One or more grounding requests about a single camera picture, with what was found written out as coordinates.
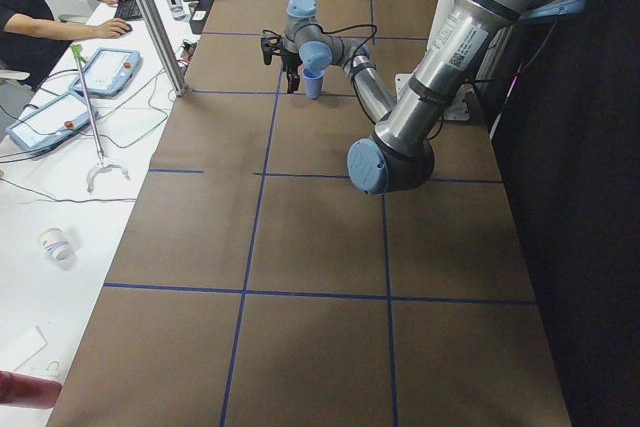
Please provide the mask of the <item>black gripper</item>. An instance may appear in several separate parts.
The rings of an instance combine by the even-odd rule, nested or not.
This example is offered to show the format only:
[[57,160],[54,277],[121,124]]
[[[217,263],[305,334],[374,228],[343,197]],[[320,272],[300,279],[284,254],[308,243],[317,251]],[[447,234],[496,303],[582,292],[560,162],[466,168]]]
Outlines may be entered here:
[[286,73],[286,93],[295,93],[299,90],[300,76],[298,69],[303,62],[297,52],[289,51],[285,47],[280,48],[280,57],[282,61],[282,71]]

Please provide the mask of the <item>person right forearm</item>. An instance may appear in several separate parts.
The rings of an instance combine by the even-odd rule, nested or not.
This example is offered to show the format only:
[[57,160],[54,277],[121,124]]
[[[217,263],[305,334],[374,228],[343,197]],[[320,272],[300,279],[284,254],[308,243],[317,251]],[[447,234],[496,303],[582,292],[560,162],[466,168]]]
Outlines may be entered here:
[[18,13],[9,18],[3,27],[3,31],[33,38],[61,41],[86,40],[99,37],[97,27],[35,19]]

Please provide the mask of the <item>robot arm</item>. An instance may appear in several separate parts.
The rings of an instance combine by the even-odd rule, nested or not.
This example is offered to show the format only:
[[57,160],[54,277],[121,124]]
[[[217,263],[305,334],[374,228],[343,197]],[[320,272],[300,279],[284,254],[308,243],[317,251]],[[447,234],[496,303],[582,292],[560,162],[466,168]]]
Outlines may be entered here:
[[370,137],[356,141],[347,170],[360,191],[379,195],[421,186],[435,157],[428,134],[474,77],[490,42],[518,22],[558,19],[581,12],[586,0],[453,0],[448,17],[398,94],[381,80],[364,42],[343,40],[317,23],[315,0],[289,0],[283,34],[263,34],[263,61],[282,60],[288,92],[299,88],[298,69],[321,73],[341,68],[363,111],[374,124]]

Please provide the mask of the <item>person right hand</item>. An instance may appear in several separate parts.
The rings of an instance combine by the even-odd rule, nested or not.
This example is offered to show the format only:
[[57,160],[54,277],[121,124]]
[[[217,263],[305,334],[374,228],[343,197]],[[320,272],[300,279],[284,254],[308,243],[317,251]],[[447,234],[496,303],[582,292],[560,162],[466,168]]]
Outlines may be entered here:
[[95,27],[94,34],[100,39],[115,39],[129,34],[126,32],[123,24],[126,21],[121,18],[110,19]]

